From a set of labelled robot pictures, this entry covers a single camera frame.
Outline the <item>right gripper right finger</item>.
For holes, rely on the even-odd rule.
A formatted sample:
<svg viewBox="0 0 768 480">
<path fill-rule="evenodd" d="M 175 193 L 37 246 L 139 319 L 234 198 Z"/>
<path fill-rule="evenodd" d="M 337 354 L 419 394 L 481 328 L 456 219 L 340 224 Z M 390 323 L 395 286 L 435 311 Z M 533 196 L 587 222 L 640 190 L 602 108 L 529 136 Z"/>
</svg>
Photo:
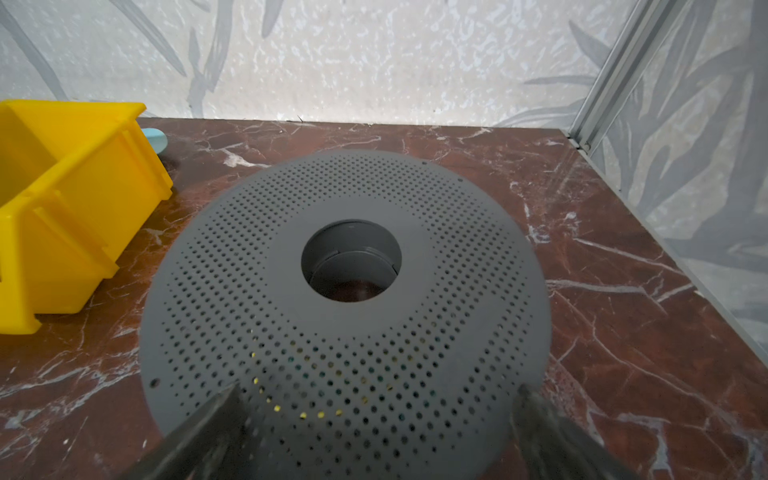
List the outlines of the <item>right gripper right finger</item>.
<svg viewBox="0 0 768 480">
<path fill-rule="evenodd" d="M 532 479 L 638 477 L 527 384 L 514 399 L 512 428 Z"/>
</svg>

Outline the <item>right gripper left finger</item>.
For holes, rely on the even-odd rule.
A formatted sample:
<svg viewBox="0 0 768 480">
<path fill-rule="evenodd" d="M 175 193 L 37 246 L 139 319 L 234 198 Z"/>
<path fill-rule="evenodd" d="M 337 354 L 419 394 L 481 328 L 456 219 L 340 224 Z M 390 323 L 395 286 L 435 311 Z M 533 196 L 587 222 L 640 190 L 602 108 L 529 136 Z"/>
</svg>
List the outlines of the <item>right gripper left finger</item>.
<svg viewBox="0 0 768 480">
<path fill-rule="evenodd" d="M 244 464 L 247 414 L 239 385 L 212 396 L 121 479 L 233 479 Z"/>
</svg>

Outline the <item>grey perforated cable spool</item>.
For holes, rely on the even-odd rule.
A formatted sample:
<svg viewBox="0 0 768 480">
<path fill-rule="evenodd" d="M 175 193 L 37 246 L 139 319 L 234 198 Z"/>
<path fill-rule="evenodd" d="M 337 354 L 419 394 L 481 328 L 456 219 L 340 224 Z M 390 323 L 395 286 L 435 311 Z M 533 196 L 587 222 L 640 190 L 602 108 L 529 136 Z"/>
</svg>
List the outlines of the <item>grey perforated cable spool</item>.
<svg viewBox="0 0 768 480">
<path fill-rule="evenodd" d="M 250 176 L 180 233 L 148 291 L 139 360 L 169 433 L 236 383 L 244 478 L 474 479 L 542 383 L 546 282 L 469 179 L 382 151 Z"/>
</svg>

